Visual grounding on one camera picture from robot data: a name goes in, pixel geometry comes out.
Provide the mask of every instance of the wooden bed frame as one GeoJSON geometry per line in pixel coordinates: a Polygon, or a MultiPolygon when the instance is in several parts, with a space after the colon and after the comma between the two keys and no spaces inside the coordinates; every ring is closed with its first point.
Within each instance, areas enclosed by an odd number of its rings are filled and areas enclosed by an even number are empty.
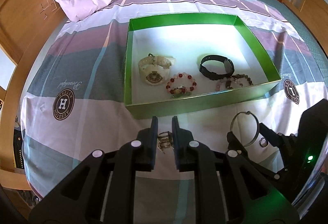
{"type": "MultiPolygon", "coordinates": [[[[324,0],[282,0],[328,53],[328,4],[324,0]]],[[[31,67],[65,14],[54,0],[0,0],[0,47],[17,65],[7,91],[0,88],[0,183],[30,190],[25,171],[14,167],[13,130],[22,90],[31,67]]]]}

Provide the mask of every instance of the black wristband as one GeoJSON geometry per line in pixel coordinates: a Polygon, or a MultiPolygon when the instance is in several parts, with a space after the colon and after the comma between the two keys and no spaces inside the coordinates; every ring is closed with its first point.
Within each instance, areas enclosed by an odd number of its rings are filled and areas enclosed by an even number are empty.
{"type": "Polygon", "coordinates": [[[202,75],[209,78],[210,80],[216,81],[219,79],[223,79],[224,77],[231,77],[233,75],[233,73],[235,72],[235,67],[234,67],[232,61],[224,56],[207,55],[201,60],[200,66],[199,66],[199,71],[202,73],[202,75]],[[208,60],[216,60],[216,61],[222,62],[224,64],[224,68],[227,73],[226,74],[217,74],[215,72],[208,71],[203,66],[203,63],[208,60]]]}

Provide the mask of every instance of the red beaded bracelet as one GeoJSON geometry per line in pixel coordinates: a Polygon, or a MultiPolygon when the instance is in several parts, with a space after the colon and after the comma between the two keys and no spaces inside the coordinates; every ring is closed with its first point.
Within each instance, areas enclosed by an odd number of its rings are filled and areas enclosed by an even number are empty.
{"type": "Polygon", "coordinates": [[[191,75],[183,72],[183,73],[178,73],[178,74],[175,74],[173,76],[173,78],[170,79],[170,81],[167,83],[166,85],[166,90],[168,93],[174,95],[174,94],[185,94],[185,93],[191,93],[193,92],[193,90],[196,90],[196,85],[197,83],[195,82],[195,79],[191,77],[191,75]],[[182,78],[182,77],[187,77],[189,80],[191,80],[192,84],[191,84],[191,87],[187,88],[185,86],[179,86],[179,87],[171,87],[172,83],[174,83],[174,81],[178,78],[182,78]]]}

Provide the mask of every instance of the striped bed sheet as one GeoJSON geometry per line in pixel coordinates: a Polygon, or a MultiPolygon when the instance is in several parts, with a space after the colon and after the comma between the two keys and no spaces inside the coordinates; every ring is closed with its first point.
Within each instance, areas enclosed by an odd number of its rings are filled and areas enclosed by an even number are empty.
{"type": "MultiPolygon", "coordinates": [[[[130,18],[177,13],[217,12],[238,15],[268,52],[283,79],[258,100],[178,115],[180,126],[212,150],[227,150],[233,116],[252,111],[260,122],[286,135],[297,133],[304,110],[328,98],[327,87],[307,44],[291,23],[259,0],[118,0],[80,22],[67,22],[50,47],[25,96],[21,111],[27,179],[44,197],[95,149],[105,152],[136,138],[150,119],[135,120],[123,104],[124,57],[130,18]],[[289,99],[284,82],[296,86],[299,101],[289,99]],[[57,120],[55,97],[74,93],[70,115],[57,120]]],[[[159,118],[159,132],[171,130],[172,116],[159,118]]],[[[250,119],[235,124],[242,143],[255,127],[250,119]]],[[[258,143],[247,148],[261,162],[276,153],[258,143]]],[[[135,223],[194,223],[192,173],[178,173],[173,151],[156,154],[151,173],[137,172],[135,223]]]]}

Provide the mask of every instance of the bed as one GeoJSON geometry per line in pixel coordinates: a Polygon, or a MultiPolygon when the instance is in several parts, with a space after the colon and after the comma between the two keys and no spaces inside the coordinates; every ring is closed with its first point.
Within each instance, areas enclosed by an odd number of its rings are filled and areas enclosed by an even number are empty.
{"type": "MultiPolygon", "coordinates": [[[[122,105],[127,24],[133,17],[170,12],[237,14],[263,44],[281,78],[296,85],[298,103],[286,97],[282,81],[259,100],[202,112],[206,118],[200,118],[197,112],[178,116],[182,127],[191,130],[196,139],[224,152],[232,117],[247,110],[275,131],[296,133],[301,113],[328,98],[328,61],[322,50],[328,50],[327,34],[314,22],[317,18],[328,20],[328,6],[323,0],[283,1],[285,5],[277,0],[118,0],[83,21],[67,21],[27,94],[23,94],[24,171],[15,168],[13,162],[17,108],[35,59],[65,14],[54,0],[0,0],[1,48],[17,65],[7,91],[0,89],[0,99],[4,101],[0,118],[1,185],[33,189],[44,197],[92,150],[117,150],[133,140],[138,130],[149,126],[150,120],[134,120],[122,105]],[[108,92],[113,81],[115,87],[108,92]],[[75,107],[83,109],[84,115],[77,114],[58,123],[51,108],[54,98],[65,87],[76,92],[75,107]]],[[[159,131],[170,130],[170,120],[171,117],[160,118],[159,131]]],[[[252,137],[252,133],[240,133],[242,142],[252,137]]],[[[277,150],[272,146],[262,149],[254,144],[248,150],[252,160],[273,170],[280,166],[277,150]]],[[[172,170],[173,163],[173,154],[158,152],[154,173],[137,175],[140,206],[136,208],[136,223],[154,223],[155,217],[163,223],[182,219],[191,223],[192,175],[172,170]],[[153,207],[152,214],[145,219],[149,201],[158,204],[164,195],[166,201],[174,201],[172,208],[165,211],[153,207]]]]}

